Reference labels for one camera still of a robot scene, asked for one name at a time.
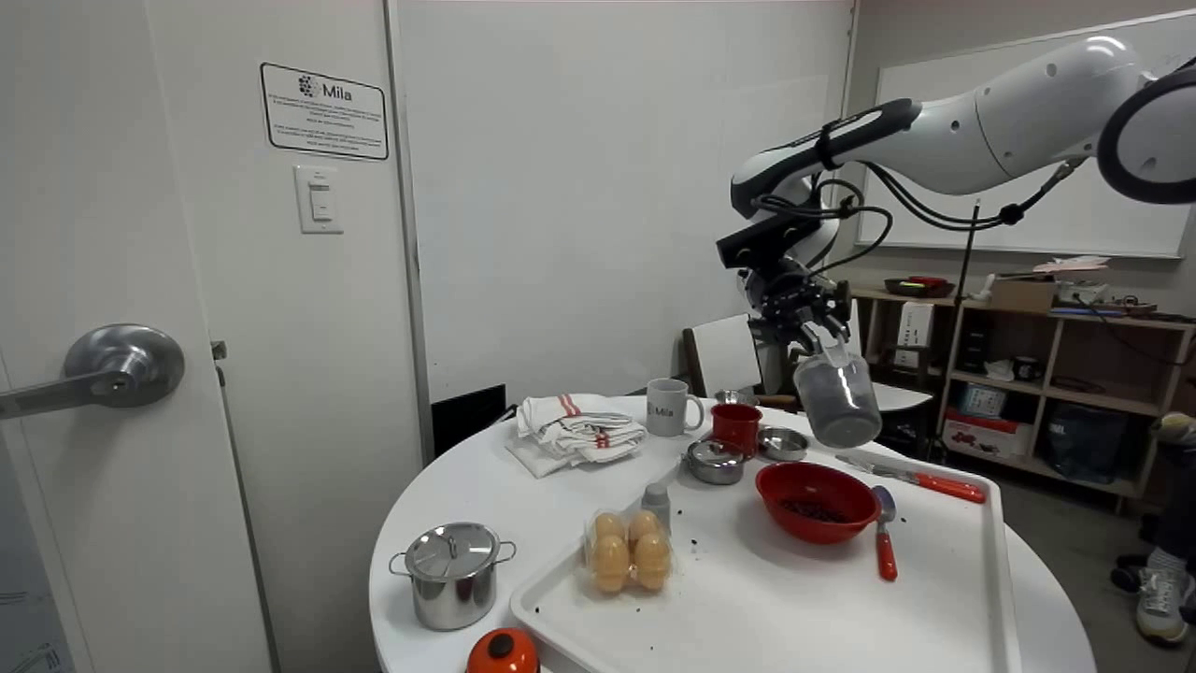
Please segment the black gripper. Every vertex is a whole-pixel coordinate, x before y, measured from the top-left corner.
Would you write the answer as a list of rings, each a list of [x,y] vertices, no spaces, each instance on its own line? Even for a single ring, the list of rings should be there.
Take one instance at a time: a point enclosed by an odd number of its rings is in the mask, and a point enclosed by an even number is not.
[[[741,232],[717,239],[724,268],[742,277],[742,293],[759,318],[759,367],[766,393],[792,389],[792,343],[777,328],[807,333],[823,352],[857,352],[857,302],[814,273],[833,244],[833,224],[812,208],[759,213]]]

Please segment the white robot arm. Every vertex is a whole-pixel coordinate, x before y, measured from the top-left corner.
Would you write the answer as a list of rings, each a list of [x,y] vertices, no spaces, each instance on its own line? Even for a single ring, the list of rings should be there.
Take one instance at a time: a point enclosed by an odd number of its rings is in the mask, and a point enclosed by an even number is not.
[[[797,263],[827,221],[864,213],[864,200],[827,208],[819,190],[843,163],[875,173],[929,228],[1015,224],[1068,173],[1096,160],[1102,180],[1154,206],[1196,200],[1196,65],[1149,75],[1116,36],[1096,33],[1035,57],[974,90],[893,99],[819,131],[759,151],[732,180],[742,228],[717,244],[746,282],[766,338],[814,357],[843,338],[843,302],[819,258]]]

